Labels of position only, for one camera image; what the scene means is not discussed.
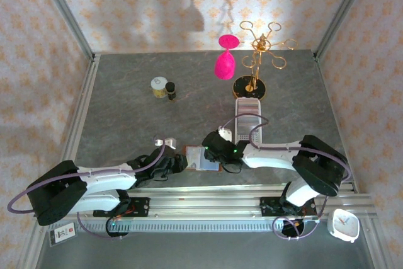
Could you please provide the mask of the brown leather card holder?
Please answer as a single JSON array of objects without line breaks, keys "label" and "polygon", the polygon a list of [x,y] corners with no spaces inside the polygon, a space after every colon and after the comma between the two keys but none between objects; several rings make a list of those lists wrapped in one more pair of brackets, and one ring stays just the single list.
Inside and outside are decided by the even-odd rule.
[{"label": "brown leather card holder", "polygon": [[185,170],[199,172],[221,172],[222,167],[219,163],[213,163],[204,156],[205,148],[203,146],[185,146],[184,153],[188,165]]}]

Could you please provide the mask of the white slotted plastic tray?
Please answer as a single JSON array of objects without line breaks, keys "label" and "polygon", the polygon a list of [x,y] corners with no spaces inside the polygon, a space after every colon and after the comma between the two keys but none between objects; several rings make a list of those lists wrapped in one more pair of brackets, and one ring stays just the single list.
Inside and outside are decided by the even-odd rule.
[{"label": "white slotted plastic tray", "polygon": [[236,116],[237,118],[235,119],[235,134],[234,134],[234,142],[238,143],[240,140],[249,140],[249,134],[251,133],[252,129],[255,128],[257,125],[262,123],[262,118],[261,118],[261,102],[259,101],[259,109],[260,109],[260,115],[257,115],[257,117],[260,118],[260,123],[257,125],[245,125],[241,124],[238,121],[238,118],[240,116],[245,115],[245,113],[241,113],[240,115],[237,113],[238,112],[238,101],[239,99],[245,99],[245,98],[238,98],[236,99]]}]

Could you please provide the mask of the yellow can with white lid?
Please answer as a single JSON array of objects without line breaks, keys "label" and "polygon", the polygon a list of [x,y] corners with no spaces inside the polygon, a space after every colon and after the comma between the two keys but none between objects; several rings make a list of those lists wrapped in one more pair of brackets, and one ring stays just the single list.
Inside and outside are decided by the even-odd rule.
[{"label": "yellow can with white lid", "polygon": [[167,96],[166,84],[167,79],[162,76],[157,76],[151,80],[150,86],[152,88],[153,95],[156,98],[164,98]]}]

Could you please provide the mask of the black and white tag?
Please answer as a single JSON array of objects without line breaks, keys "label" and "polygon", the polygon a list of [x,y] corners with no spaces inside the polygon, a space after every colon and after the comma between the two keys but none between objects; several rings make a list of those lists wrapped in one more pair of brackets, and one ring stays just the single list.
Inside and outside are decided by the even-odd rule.
[{"label": "black and white tag", "polygon": [[64,243],[77,236],[76,224],[70,222],[49,232],[50,247]]}]

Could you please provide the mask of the pink wine glass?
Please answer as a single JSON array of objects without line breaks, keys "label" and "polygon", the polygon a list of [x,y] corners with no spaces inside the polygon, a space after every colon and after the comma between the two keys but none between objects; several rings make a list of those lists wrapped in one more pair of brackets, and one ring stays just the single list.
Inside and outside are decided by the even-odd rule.
[{"label": "pink wine glass", "polygon": [[224,48],[215,63],[215,75],[222,80],[230,80],[236,71],[236,60],[231,54],[231,50],[239,46],[239,39],[231,34],[222,35],[219,38],[219,45]]}]

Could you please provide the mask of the stack of cards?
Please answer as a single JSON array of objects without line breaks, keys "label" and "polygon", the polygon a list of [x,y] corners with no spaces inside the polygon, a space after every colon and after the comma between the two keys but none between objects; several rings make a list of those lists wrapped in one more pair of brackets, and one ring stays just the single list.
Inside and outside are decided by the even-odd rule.
[{"label": "stack of cards", "polygon": [[239,123],[245,125],[259,124],[260,118],[257,117],[257,115],[260,115],[259,100],[254,98],[239,99],[237,113],[239,115],[245,113],[245,115],[238,118]]}]

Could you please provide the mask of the small dark bottle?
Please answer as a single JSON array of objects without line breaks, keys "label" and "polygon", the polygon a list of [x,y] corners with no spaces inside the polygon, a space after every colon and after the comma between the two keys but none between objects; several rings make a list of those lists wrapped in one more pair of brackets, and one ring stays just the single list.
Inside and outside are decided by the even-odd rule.
[{"label": "small dark bottle", "polygon": [[176,86],[173,82],[169,81],[165,85],[167,97],[169,101],[174,101],[176,99]]}]

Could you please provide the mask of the white square clock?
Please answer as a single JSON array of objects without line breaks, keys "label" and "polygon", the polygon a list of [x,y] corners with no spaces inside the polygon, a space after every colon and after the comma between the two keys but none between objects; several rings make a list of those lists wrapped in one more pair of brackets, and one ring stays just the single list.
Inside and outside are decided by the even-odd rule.
[{"label": "white square clock", "polygon": [[335,238],[354,243],[360,235],[360,221],[351,212],[334,209],[327,219],[327,230]]}]

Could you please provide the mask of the aluminium frame post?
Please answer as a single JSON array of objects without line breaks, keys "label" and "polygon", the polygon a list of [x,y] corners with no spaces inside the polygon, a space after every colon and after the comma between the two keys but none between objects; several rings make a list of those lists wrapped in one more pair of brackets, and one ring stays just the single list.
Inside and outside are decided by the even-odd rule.
[{"label": "aluminium frame post", "polygon": [[72,31],[74,37],[76,38],[81,50],[83,51],[84,55],[89,59],[94,59],[94,52],[91,50],[89,43],[84,36],[84,33],[79,26],[76,18],[74,17],[68,3],[66,0],[52,0],[56,5],[57,9],[61,13],[64,21],[67,23],[67,26]]},{"label": "aluminium frame post", "polygon": [[342,25],[354,2],[355,0],[341,1],[341,4],[339,5],[334,17],[332,18],[332,21],[330,22],[321,42],[314,52],[314,59],[316,62],[319,62],[324,56],[327,48],[330,46],[334,36],[339,30],[339,27]]}]

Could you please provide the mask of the aluminium table side rail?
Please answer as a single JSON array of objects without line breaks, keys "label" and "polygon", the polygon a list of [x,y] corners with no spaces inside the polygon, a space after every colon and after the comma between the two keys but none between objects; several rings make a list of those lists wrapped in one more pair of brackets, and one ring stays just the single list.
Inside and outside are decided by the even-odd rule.
[{"label": "aluminium table side rail", "polygon": [[[60,161],[67,159],[75,160],[76,158],[91,95],[93,92],[100,57],[100,54],[96,54],[88,65],[84,80],[82,82],[81,90],[79,92],[79,98],[76,103],[72,122],[67,133],[68,136],[62,149]],[[17,263],[16,269],[36,268],[42,244],[46,238],[46,227],[39,226],[36,218],[34,217],[30,219],[30,223],[32,229],[23,245],[21,257]]]}]

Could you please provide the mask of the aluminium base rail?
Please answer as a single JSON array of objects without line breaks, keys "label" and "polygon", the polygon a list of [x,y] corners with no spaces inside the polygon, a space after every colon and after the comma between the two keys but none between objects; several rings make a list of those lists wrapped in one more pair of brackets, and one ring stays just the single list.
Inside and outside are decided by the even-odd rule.
[{"label": "aluminium base rail", "polygon": [[[260,198],[279,197],[282,191],[281,185],[229,185],[140,188],[128,194],[150,199],[150,220],[259,220]],[[335,209],[359,218],[377,216],[371,197],[355,193],[349,183],[341,186],[338,196],[327,200],[322,217]]]}]

